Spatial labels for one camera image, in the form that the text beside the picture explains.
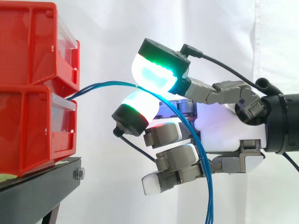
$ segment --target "red plastic drawer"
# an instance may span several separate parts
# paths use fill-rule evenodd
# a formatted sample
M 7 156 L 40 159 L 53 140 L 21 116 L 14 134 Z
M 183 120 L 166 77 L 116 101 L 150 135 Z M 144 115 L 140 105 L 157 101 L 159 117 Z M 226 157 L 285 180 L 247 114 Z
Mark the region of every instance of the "red plastic drawer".
M 0 84 L 79 90 L 79 48 L 51 2 L 0 1 Z
M 76 152 L 77 104 L 47 86 L 0 85 L 0 174 L 22 176 Z

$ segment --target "nut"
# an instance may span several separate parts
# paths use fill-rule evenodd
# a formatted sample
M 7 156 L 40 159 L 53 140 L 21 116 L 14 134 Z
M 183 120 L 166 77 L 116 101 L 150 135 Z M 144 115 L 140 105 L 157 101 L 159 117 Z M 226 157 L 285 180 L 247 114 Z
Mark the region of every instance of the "nut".
M 77 168 L 74 172 L 74 178 L 76 180 L 83 180 L 85 177 L 85 169 L 83 167 Z

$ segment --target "white fingertip pad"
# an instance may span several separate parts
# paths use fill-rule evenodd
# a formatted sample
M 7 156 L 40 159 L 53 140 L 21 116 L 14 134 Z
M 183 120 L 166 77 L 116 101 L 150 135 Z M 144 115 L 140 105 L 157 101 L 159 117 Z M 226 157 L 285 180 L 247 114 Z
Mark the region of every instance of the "white fingertip pad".
M 263 161 L 263 156 L 246 156 L 245 157 L 245 167 L 246 173 L 254 170 L 258 165 L 260 165 Z
M 182 138 L 183 138 L 181 129 L 180 129 L 179 125 L 178 125 L 178 122 L 174 122 L 174 124 L 176 125 L 177 132 L 178 132 L 178 140 L 177 141 L 181 141 Z
M 161 193 L 159 179 L 156 174 L 149 174 L 142 179 L 145 195 L 156 195 Z
M 186 144 L 186 145 L 189 145 L 192 148 L 192 151 L 194 152 L 194 156 L 195 156 L 195 162 L 194 163 L 196 163 L 199 160 L 199 157 L 198 157 L 197 150 L 196 150 L 195 146 L 191 143 Z

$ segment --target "blue cable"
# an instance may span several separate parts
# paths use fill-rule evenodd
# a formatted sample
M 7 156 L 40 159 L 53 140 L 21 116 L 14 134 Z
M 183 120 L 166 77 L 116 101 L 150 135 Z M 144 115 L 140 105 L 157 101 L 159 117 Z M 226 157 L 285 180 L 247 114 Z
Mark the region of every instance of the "blue cable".
M 83 88 L 82 90 L 78 91 L 75 93 L 72 97 L 67 98 L 67 100 L 72 100 L 76 97 L 79 97 L 83 94 L 88 93 L 91 90 L 104 87 L 104 86 L 111 86 L 111 85 L 123 85 L 123 86 L 131 86 L 131 87 L 136 87 L 136 85 L 131 84 L 131 83 L 125 83 L 125 82 L 119 82 L 119 81 L 109 81 L 109 82 L 104 82 L 104 83 L 98 83 L 98 84 L 92 84 L 90 86 L 87 86 Z M 206 175 L 206 180 L 208 184 L 208 191 L 209 191 L 209 200 L 208 200 L 208 207 L 207 207 L 207 213 L 206 213 L 206 221 L 205 224 L 212 224 L 214 222 L 214 203 L 213 203 L 213 183 L 212 183 L 212 173 L 209 165 L 209 159 L 207 158 L 206 152 L 195 132 L 195 130 L 192 128 L 190 123 L 187 121 L 187 119 L 183 116 L 183 114 L 176 108 L 174 107 L 168 100 L 164 99 L 163 97 L 152 93 L 140 86 L 137 86 L 138 89 L 141 89 L 157 99 L 161 100 L 163 103 L 165 103 L 177 116 L 178 118 L 183 122 L 183 124 L 188 128 L 190 133 L 192 134 L 195 143 L 198 147 L 198 152 L 202 161 L 202 166 Z

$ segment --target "white fabric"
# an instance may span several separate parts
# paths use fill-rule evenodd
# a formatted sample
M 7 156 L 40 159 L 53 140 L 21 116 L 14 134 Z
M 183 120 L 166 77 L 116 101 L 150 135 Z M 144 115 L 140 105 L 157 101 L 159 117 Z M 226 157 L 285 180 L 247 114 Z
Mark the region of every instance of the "white fabric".
M 81 43 L 81 87 L 133 83 L 131 63 L 148 37 L 175 50 L 188 43 L 250 79 L 255 60 L 255 79 L 267 77 L 285 92 L 298 91 L 298 2 L 256 1 L 257 6 L 253 0 L 54 0 Z M 190 76 L 208 84 L 236 80 L 203 59 L 192 59 Z M 206 179 L 144 195 L 141 178 L 155 165 L 112 134 L 111 114 L 133 90 L 105 87 L 78 98 L 76 156 L 82 157 L 86 176 L 61 203 L 57 223 L 204 223 Z M 145 148 L 142 137 L 129 139 Z M 294 168 L 274 154 L 248 176 L 215 174 L 214 223 L 298 223 L 298 181 Z

